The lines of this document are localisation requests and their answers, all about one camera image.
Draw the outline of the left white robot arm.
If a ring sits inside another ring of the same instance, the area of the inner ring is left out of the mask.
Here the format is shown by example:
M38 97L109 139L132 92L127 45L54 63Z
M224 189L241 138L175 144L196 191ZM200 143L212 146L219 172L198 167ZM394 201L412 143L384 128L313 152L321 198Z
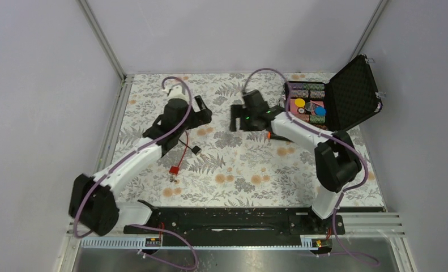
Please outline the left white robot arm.
M194 102L198 111L185 99L169 99L163 113L122 158L91 176L81 174L74 180L69 215L75 223L83 224L99 236L132 224L146 233L157 230L159 218L152 213L150 205L116 199L134 177L175 147L182 134L211 122L212 111L202 97L195 96Z

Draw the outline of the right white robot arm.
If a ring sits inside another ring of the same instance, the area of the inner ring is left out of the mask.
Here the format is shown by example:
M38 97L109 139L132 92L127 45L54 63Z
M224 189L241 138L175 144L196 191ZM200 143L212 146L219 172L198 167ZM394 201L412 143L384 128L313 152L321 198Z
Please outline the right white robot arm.
M308 219L309 228L323 233L343 191L362 170L361 157L347 133L319 129L291 115L287 108L270 107L258 90L243 95L243 104L231 105L230 131L264 131L283 137L314 153L317 179L321 184Z

